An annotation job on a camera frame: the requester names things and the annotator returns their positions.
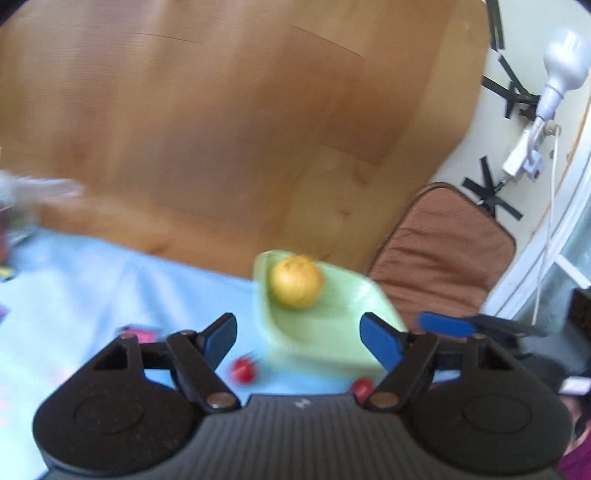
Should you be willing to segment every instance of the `wooden floor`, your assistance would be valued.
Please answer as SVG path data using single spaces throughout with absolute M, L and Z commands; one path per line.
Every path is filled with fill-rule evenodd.
M 29 0 L 0 29 L 0 168 L 72 177 L 47 226 L 250 276 L 362 271 L 463 138 L 480 0 Z

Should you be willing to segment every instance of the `pink object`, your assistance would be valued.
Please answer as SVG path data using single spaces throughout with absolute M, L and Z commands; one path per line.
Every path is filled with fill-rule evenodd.
M 558 471 L 568 480 L 591 480 L 591 434 L 578 448 L 562 457 Z
M 132 333 L 138 338 L 139 343 L 153 343 L 158 339 L 157 332 L 135 327 L 126 328 L 121 333 Z

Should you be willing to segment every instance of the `yellow fruit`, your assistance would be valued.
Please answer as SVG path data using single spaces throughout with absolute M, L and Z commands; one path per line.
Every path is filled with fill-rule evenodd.
M 324 278 L 305 255 L 293 255 L 273 266 L 269 286 L 277 300 L 295 309 L 311 307 L 320 297 Z

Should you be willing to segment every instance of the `person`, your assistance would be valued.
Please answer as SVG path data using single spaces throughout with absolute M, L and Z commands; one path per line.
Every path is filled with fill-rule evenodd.
M 591 407 L 591 398 L 561 396 L 560 399 L 569 409 L 575 427 L 573 440 L 558 464 L 558 471 L 567 480 L 591 480 L 591 421 L 582 423 Z

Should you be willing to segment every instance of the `white cable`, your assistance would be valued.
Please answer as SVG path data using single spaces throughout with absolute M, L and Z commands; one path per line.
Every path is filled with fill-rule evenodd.
M 540 309 L 540 295 L 542 290 L 542 279 L 544 277 L 544 270 L 546 263 L 548 262 L 548 250 L 550 250 L 550 241 L 552 240 L 552 227 L 554 223 L 554 194 L 556 192 L 556 161 L 558 160 L 558 140 L 560 139 L 560 127 L 557 125 L 556 131 L 554 132 L 554 155 L 550 159 L 552 162 L 552 168 L 550 173 L 550 211 L 548 213 L 548 232 L 546 235 L 546 245 L 544 246 L 544 255 L 538 270 L 538 280 L 535 287 L 535 304 L 534 304 L 534 315 L 531 319 L 531 324 L 535 325 L 538 321 L 538 311 Z

